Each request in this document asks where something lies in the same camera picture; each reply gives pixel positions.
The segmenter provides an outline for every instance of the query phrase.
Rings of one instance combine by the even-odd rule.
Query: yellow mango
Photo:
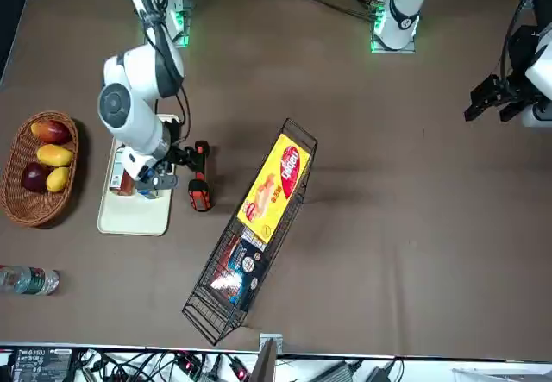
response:
[[[50,192],[60,192],[66,187],[68,180],[69,168],[64,166],[55,168],[46,178],[46,188]]]
[[[36,151],[36,157],[44,165],[66,166],[71,163],[72,152],[57,145],[44,145]]]

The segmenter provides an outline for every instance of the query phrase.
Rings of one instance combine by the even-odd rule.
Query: plastic bottle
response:
[[[54,270],[0,265],[0,292],[43,296],[53,293],[59,283]]]

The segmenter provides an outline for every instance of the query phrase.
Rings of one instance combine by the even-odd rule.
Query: white tray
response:
[[[175,115],[157,115],[161,121],[179,120]],[[169,222],[173,190],[160,191],[156,199],[147,199],[134,190],[130,197],[110,191],[111,171],[115,151],[121,142],[113,138],[110,161],[103,183],[102,202],[97,215],[97,229],[104,234],[163,235]]]

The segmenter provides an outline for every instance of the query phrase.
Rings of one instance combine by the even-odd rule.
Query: cracker box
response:
[[[281,134],[241,205],[238,219],[266,244],[273,236],[309,158],[310,155],[297,143]]]

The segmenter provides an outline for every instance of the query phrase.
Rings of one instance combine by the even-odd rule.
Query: red logo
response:
[[[282,178],[282,186],[284,187],[284,195],[286,198],[289,198],[293,190],[295,190],[300,167],[301,161],[299,152],[295,147],[287,147],[282,155],[279,166],[280,177]]]
[[[255,206],[256,206],[256,205],[255,205],[254,203],[250,203],[250,204],[245,208],[245,216],[248,218],[249,221],[253,221]]]

